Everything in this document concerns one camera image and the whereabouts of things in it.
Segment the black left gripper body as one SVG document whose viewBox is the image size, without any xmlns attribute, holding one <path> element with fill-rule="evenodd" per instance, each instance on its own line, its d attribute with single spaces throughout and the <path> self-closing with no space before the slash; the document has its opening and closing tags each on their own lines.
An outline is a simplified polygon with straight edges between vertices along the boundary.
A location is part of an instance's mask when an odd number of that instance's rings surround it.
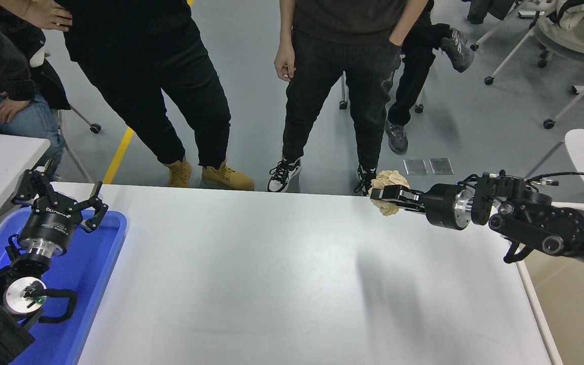
<svg viewBox="0 0 584 365">
<path fill-rule="evenodd" d="M 68 248 L 76 226 L 83 221 L 81 211 L 74 208 L 76 203 L 68 196 L 37 198 L 18 236 L 19 247 L 28 248 L 32 241 L 42 239 L 60 248 Z"/>
</svg>

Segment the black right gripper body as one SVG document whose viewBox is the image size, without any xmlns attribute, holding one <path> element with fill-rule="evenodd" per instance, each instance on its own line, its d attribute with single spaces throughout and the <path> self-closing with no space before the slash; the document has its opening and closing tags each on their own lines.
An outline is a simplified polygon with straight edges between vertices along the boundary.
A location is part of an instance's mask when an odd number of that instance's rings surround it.
<svg viewBox="0 0 584 365">
<path fill-rule="evenodd" d="M 470 190 L 450 184 L 435 184 L 420 195 L 425 216 L 433 226 L 463 230 L 470 222 Z"/>
</svg>

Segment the person's hand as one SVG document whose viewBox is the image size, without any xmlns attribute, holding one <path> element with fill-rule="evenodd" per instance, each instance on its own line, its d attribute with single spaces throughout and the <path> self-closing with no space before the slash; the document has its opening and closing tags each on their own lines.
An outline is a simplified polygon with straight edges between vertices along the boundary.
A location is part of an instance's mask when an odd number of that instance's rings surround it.
<svg viewBox="0 0 584 365">
<path fill-rule="evenodd" d="M 31 101 L 15 101 L 5 97 L 0 102 L 0 124 L 11 123 L 16 114 L 30 105 Z"/>
</svg>

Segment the person's right hand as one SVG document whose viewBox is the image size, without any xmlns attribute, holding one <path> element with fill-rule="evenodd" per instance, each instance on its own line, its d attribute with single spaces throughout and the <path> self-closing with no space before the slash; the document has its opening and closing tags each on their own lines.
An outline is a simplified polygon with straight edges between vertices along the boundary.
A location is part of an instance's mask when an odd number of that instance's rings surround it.
<svg viewBox="0 0 584 365">
<path fill-rule="evenodd" d="M 21 18 L 35 27 L 63 32 L 74 23 L 71 12 L 54 1 L 30 1 Z"/>
<path fill-rule="evenodd" d="M 280 80 L 290 82 L 295 73 L 295 52 L 291 40 L 281 40 L 274 58 L 274 68 Z"/>
</svg>

